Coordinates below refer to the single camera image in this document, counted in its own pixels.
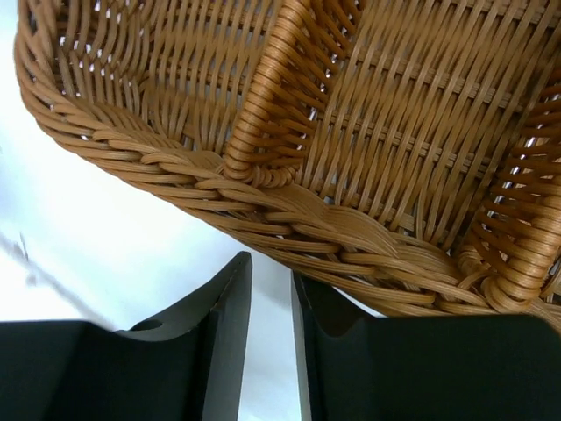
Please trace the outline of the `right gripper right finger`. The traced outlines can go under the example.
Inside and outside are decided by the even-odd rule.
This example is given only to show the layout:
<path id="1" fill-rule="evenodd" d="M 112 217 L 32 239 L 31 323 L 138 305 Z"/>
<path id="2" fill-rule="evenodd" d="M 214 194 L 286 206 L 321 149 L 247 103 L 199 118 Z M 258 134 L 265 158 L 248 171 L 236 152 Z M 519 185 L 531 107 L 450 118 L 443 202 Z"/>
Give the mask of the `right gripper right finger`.
<path id="1" fill-rule="evenodd" d="M 292 275 L 305 420 L 557 420 L 560 337 L 527 315 L 377 318 Z"/>

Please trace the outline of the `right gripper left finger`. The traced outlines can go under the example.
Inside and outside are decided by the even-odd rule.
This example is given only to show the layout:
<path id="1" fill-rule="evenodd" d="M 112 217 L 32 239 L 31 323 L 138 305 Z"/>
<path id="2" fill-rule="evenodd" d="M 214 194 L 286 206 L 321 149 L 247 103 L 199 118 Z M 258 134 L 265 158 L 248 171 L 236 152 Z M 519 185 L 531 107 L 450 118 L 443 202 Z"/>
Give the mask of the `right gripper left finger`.
<path id="1" fill-rule="evenodd" d="M 252 258 L 129 330 L 86 321 L 1 325 L 4 420 L 234 420 Z"/>

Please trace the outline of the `brown wicker divided basket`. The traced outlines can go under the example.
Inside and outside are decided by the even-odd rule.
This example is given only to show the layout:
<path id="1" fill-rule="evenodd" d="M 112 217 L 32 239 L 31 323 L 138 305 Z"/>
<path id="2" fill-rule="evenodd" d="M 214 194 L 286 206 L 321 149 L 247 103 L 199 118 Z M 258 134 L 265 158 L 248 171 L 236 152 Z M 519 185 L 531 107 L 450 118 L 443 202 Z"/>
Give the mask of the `brown wicker divided basket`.
<path id="1" fill-rule="evenodd" d="M 557 1 L 21 1 L 59 146 L 386 316 L 560 325 Z"/>

